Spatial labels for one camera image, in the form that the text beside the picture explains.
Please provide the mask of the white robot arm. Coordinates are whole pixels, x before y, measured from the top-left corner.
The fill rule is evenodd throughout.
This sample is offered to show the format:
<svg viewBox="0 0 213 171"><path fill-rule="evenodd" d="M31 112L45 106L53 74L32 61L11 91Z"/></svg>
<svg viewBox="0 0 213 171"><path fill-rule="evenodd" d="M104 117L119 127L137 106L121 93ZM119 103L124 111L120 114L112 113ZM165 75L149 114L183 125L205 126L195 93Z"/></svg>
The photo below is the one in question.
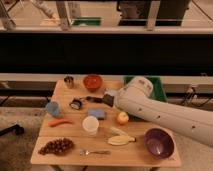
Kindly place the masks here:
<svg viewBox="0 0 213 171"><path fill-rule="evenodd" d="M103 101L108 106L213 147L213 112L151 99L152 91L153 84L146 77L135 76L113 95L105 93Z"/></svg>

